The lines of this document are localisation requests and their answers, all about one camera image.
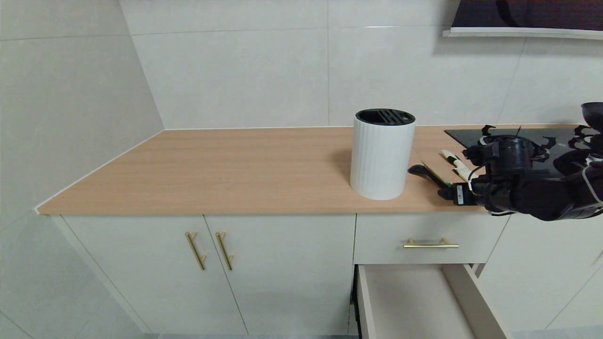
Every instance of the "open drawer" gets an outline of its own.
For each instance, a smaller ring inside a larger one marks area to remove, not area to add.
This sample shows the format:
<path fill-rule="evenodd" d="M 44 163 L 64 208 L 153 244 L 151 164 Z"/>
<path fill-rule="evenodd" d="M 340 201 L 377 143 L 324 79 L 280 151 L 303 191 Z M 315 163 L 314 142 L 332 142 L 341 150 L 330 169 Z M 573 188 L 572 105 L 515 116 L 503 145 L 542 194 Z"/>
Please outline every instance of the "open drawer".
<path fill-rule="evenodd" d="M 513 336 L 466 264 L 358 265 L 362 339 L 507 339 Z"/>

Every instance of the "cabinet door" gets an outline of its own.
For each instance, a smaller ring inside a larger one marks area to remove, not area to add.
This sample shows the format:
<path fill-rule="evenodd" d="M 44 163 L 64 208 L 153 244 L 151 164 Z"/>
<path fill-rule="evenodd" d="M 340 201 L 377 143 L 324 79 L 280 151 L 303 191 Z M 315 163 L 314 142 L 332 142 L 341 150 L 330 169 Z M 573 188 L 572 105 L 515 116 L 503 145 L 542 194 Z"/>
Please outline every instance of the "cabinet door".
<path fill-rule="evenodd" d="M 600 266 L 600 218 L 512 215 L 480 282 L 512 331 L 544 329 Z"/>
<path fill-rule="evenodd" d="M 548 328 L 595 325 L 603 325 L 603 268 L 601 267 Z"/>
<path fill-rule="evenodd" d="M 226 233 L 232 270 L 221 259 L 249 334 L 347 334 L 353 214 L 206 220 L 212 235 Z"/>
<path fill-rule="evenodd" d="M 64 218 L 154 333 L 247 333 L 202 216 Z M 204 271 L 185 232 L 197 232 Z"/>

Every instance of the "drawer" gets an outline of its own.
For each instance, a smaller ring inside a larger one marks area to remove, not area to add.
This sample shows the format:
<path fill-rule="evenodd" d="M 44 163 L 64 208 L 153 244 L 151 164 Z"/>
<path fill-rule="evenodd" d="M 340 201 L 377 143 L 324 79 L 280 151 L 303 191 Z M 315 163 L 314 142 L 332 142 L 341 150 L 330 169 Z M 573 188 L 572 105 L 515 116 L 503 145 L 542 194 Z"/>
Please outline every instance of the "drawer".
<path fill-rule="evenodd" d="M 512 338 L 467 264 L 359 265 L 362 339 Z"/>
<path fill-rule="evenodd" d="M 354 263 L 486 262 L 508 219 L 466 212 L 358 214 Z M 408 246 L 409 238 L 415 243 L 413 248 Z M 441 246 L 443 238 L 458 248 Z M 422 247 L 425 244 L 439 246 Z"/>

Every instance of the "floor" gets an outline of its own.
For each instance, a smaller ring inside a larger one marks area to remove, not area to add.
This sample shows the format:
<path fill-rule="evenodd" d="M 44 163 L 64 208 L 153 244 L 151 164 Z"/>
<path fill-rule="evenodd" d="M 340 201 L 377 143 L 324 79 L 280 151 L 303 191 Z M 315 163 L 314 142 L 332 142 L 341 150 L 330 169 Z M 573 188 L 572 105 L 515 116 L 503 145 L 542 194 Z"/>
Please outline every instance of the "floor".
<path fill-rule="evenodd" d="M 603 326 L 514 332 L 514 339 L 594 339 L 603 338 Z M 145 339 L 358 339 L 354 335 L 286 336 L 286 335 L 177 335 L 147 334 Z"/>

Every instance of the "white pen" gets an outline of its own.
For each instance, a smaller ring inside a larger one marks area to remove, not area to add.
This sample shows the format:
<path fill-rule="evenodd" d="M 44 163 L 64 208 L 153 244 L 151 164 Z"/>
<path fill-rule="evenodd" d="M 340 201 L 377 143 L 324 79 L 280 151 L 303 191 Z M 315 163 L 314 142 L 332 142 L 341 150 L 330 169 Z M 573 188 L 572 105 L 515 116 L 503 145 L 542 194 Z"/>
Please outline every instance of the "white pen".
<path fill-rule="evenodd" d="M 444 156 L 446 161 L 448 161 L 451 165 L 455 166 L 453 171 L 463 180 L 468 182 L 471 170 L 469 170 L 467 166 L 465 166 L 462 160 L 458 156 L 454 155 L 454 153 L 448 150 L 442 150 L 442 155 Z"/>

